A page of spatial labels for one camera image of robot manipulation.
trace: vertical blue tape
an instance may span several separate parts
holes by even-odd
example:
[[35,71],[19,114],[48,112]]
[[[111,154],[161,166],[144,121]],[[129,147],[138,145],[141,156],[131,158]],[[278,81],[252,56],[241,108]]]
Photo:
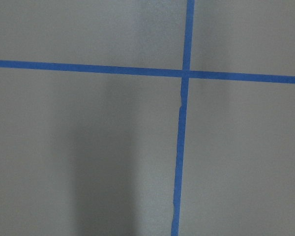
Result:
[[186,116],[187,116],[194,5],[195,5],[194,0],[187,1],[185,38],[184,38],[183,62],[182,62],[182,78],[181,78],[181,89],[180,89],[181,107],[179,109],[179,118],[178,118],[177,157],[176,157],[174,200],[173,200],[174,215],[173,215],[173,221],[172,221],[171,236],[178,236],[178,233],[179,233],[182,168],[183,168],[183,153],[184,153],[185,131],[186,131]]

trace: horizontal blue tape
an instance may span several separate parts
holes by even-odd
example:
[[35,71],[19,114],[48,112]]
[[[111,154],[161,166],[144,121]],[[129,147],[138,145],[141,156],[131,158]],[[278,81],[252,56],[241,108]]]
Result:
[[191,78],[211,79],[211,80],[235,80],[235,81],[255,81],[295,84],[295,76],[285,75],[260,75],[260,74],[242,74],[228,72],[210,72],[210,71],[189,71]]
[[0,60],[0,67],[19,68],[19,69],[38,69],[38,70],[77,71],[77,72],[92,72],[92,73],[105,73],[105,74],[148,75],[148,76],[166,76],[166,77],[182,76],[181,70],[120,67],[120,66],[106,66],[106,65],[63,64],[63,63],[30,62],[30,61],[14,61],[14,60]]
[[[164,77],[178,77],[178,78],[181,78],[183,75],[182,70],[171,70],[171,69],[119,67],[119,66],[105,66],[105,65],[63,64],[63,63],[15,61],[15,60],[0,60],[0,67],[1,68],[19,68],[19,69],[37,69],[37,70],[77,71],[77,72],[92,72],[92,73],[106,73],[106,74],[164,76]],[[256,81],[256,82],[295,84],[295,76],[243,74],[243,73],[211,72],[211,71],[189,71],[185,73],[189,74],[189,77],[194,79]]]

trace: gray surface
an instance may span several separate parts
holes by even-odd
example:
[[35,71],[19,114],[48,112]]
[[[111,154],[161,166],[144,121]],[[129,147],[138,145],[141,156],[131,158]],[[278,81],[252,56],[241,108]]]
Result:
[[180,235],[295,236],[295,85],[190,81]]
[[0,69],[0,236],[164,236],[180,79]]
[[295,0],[196,0],[191,69],[295,75]]
[[186,0],[0,0],[0,59],[181,69]]

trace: blue painter's tape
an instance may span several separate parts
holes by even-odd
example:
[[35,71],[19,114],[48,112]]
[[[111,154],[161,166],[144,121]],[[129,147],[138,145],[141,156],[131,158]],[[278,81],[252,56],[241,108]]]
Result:
[[148,76],[166,76],[181,77],[181,70],[153,69],[137,67],[119,67],[105,65],[82,65],[82,64],[63,64],[49,62],[30,62],[0,60],[0,67],[19,68],[19,69],[38,69],[38,70],[58,70],[58,71],[78,71],[106,74],[125,74],[125,75],[148,75]]
[[185,38],[184,38],[183,62],[182,62],[183,75],[181,78],[181,89],[180,89],[181,107],[179,110],[179,118],[178,118],[177,156],[176,156],[174,199],[173,199],[174,214],[173,214],[173,221],[172,221],[171,236],[178,236],[178,233],[179,233],[183,153],[184,153],[185,131],[186,131],[186,116],[187,116],[194,5],[195,5],[194,0],[187,1]]
[[295,84],[295,76],[190,71],[190,78]]
[[295,84],[295,76],[285,76],[285,75],[262,75],[262,74],[244,74],[244,73],[211,72],[211,71],[182,71],[182,70],[171,70],[171,69],[63,64],[63,63],[13,61],[13,60],[0,60],[0,67],[1,68],[19,68],[19,69],[56,70],[56,71],[76,71],[76,72],[91,72],[91,73],[106,73],[106,74],[164,76],[164,77],[180,77],[180,78],[184,74],[184,75],[188,75],[189,78],[194,78],[194,79],[255,81],[255,82]]
[[186,25],[185,25],[185,39],[184,39],[184,46],[183,46],[183,62],[182,62],[183,71],[190,70],[194,8],[195,8],[195,1],[188,0],[187,12],[186,12]]

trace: gray wall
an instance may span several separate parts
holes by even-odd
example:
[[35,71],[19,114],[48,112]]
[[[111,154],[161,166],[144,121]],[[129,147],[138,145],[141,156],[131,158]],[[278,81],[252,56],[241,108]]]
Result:
[[[196,0],[192,70],[295,75],[295,0]],[[181,69],[186,0],[0,0],[0,59]],[[0,236],[170,235],[180,79],[0,68]],[[180,235],[295,236],[295,85],[190,80]]]

